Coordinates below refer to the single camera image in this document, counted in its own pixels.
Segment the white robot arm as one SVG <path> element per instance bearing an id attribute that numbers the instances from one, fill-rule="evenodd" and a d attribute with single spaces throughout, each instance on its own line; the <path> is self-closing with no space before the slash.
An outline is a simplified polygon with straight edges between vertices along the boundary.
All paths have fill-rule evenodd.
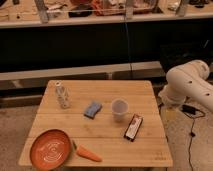
<path id="1" fill-rule="evenodd" d="M 175 66 L 166 73 L 167 85 L 158 96 L 169 108 L 182 106 L 189 97 L 213 113 L 213 85 L 206 81 L 209 74 L 209 66 L 202 60 Z"/>

